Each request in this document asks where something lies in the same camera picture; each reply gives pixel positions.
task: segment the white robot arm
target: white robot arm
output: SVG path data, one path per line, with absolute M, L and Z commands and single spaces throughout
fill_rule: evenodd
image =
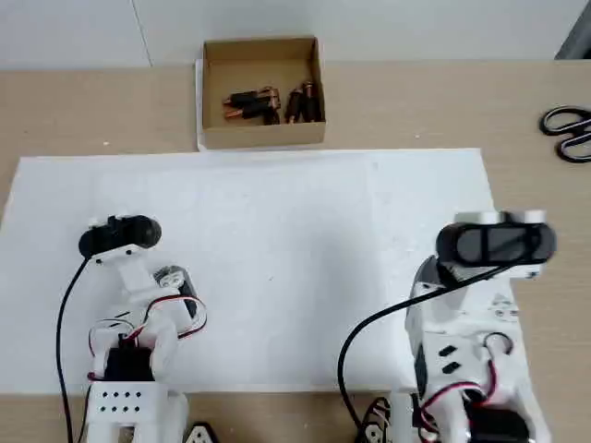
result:
M 423 443 L 549 443 L 509 282 L 539 275 L 555 249 L 537 210 L 462 213 L 443 228 L 438 255 L 419 268 L 409 299 L 359 323 L 344 343 L 339 387 L 357 441 L 410 443 L 412 423 Z M 384 399 L 382 410 L 370 407 L 361 420 L 344 387 L 344 355 L 363 328 L 405 308 L 417 385 L 412 411 L 393 394 L 397 408 Z
M 135 216 L 110 217 L 80 238 L 80 253 L 115 269 L 123 283 L 119 302 L 89 332 L 88 443 L 116 443 L 127 427 L 133 443 L 183 441 L 187 398 L 163 377 L 178 341 L 202 329 L 207 317 L 184 269 L 146 269 L 142 254 L 160 236 L 156 221 Z M 208 432 L 199 433 L 203 443 L 214 441 Z

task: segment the black cable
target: black cable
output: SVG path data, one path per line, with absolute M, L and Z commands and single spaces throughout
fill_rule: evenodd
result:
M 404 300 L 401 303 L 398 303 L 396 305 L 392 305 L 390 307 L 382 309 L 381 311 L 367 317 L 366 319 L 362 320 L 359 324 L 357 324 L 357 326 L 355 326 L 353 328 L 353 330 L 351 331 L 349 336 L 344 341 L 343 347 L 341 348 L 341 352 L 339 353 L 339 361 L 337 364 L 337 379 L 339 382 L 339 390 L 341 391 L 341 396 L 343 397 L 344 405 L 346 406 L 347 411 L 351 415 L 351 418 L 355 422 L 357 429 L 361 427 L 362 422 L 361 422 L 361 420 L 359 420 L 359 417 L 357 415 L 355 407 L 353 406 L 353 403 L 351 402 L 351 399 L 349 398 L 349 394 L 347 393 L 347 389 L 344 385 L 344 358 L 346 357 L 347 351 L 349 350 L 349 347 L 351 346 L 351 343 L 353 342 L 353 340 L 355 339 L 357 334 L 359 334 L 359 332 L 361 332 L 363 329 L 365 329 L 367 326 L 369 326 L 374 321 L 379 320 L 380 318 L 386 317 L 389 314 L 393 314 L 396 311 L 400 311 L 401 309 L 405 309 L 405 308 L 413 306 L 413 305 L 418 305 L 419 303 L 426 302 L 427 300 L 430 300 L 432 298 L 445 295 L 446 293 L 456 291 L 458 289 L 464 288 L 466 286 L 477 283 L 479 281 L 488 280 L 488 279 L 494 277 L 495 275 L 500 274 L 501 272 L 504 272 L 505 270 L 516 266 L 517 264 L 518 264 L 517 262 L 513 262 L 510 265 L 500 266 L 498 268 L 491 269 L 486 272 L 482 272 L 481 274 L 478 274 L 478 275 L 471 277 L 469 279 L 459 281 L 452 287 L 441 288 L 441 289 L 435 290 L 431 293 L 426 293 L 424 295 L 419 295 L 418 297 Z
M 59 378 L 59 387 L 62 393 L 64 415 L 66 416 L 67 443 L 74 443 L 74 432 L 72 430 L 72 416 L 70 414 L 70 405 L 67 400 L 66 382 L 64 381 L 64 371 L 62 369 L 62 322 L 64 320 L 64 311 L 66 310 L 67 299 L 72 293 L 72 289 L 74 289 L 76 281 L 78 281 L 80 274 L 82 273 L 84 268 L 86 268 L 86 265 L 89 262 L 89 260 L 89 258 L 84 258 L 84 261 L 82 261 L 82 264 L 76 271 L 76 274 L 74 274 L 72 281 L 67 286 L 66 292 L 64 293 L 64 298 L 62 299 L 62 304 L 59 306 L 59 313 L 57 314 L 57 324 L 55 325 L 55 366 L 57 367 L 57 377 Z

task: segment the white wall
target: white wall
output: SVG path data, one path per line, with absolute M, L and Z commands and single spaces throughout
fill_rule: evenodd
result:
M 298 33 L 331 60 L 550 59 L 587 2 L 134 1 L 0 0 L 0 68 L 191 63 L 205 39 Z
M 0 0 L 0 67 L 146 66 L 129 0 Z

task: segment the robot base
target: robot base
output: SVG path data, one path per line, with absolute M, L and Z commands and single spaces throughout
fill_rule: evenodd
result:
M 90 388 L 87 443 L 117 443 L 133 427 L 133 443 L 183 441 L 185 395 L 157 382 L 96 381 Z

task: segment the red wire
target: red wire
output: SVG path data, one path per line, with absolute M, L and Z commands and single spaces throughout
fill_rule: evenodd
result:
M 182 332 L 182 333 L 178 334 L 179 340 L 184 339 L 190 335 L 193 335 L 193 334 L 199 332 L 200 330 L 205 328 L 205 325 L 207 325 L 207 318 L 205 318 L 205 321 L 203 322 L 203 324 L 201 326 L 199 326 L 198 328 L 195 328 L 193 330 L 188 330 L 187 332 Z
M 148 307 L 146 308 L 146 314 L 144 315 L 144 323 L 148 320 L 148 315 L 151 311 L 151 309 L 159 304 L 160 302 L 168 302 L 168 301 L 172 301 L 172 300 L 194 300 L 195 305 L 197 305 L 199 307 L 199 304 L 202 304 L 203 307 L 205 307 L 207 309 L 207 306 L 205 306 L 205 304 L 197 297 L 197 296 L 189 296 L 189 295 L 165 295 L 163 297 L 158 297 L 154 300 L 152 300 L 149 304 Z M 184 339 L 185 337 L 188 337 L 190 335 L 195 334 L 196 332 L 199 332 L 200 330 L 203 329 L 203 327 L 205 327 L 205 325 L 207 324 L 207 318 L 205 318 L 205 322 L 198 328 L 196 329 L 192 329 L 192 330 L 187 330 L 185 332 L 181 332 L 180 334 L 178 334 L 178 338 L 179 339 Z M 135 329 L 131 334 L 129 334 L 126 337 L 126 340 L 134 340 L 138 337 L 139 334 L 141 334 L 141 332 L 144 330 L 143 326 L 140 326 L 139 328 Z

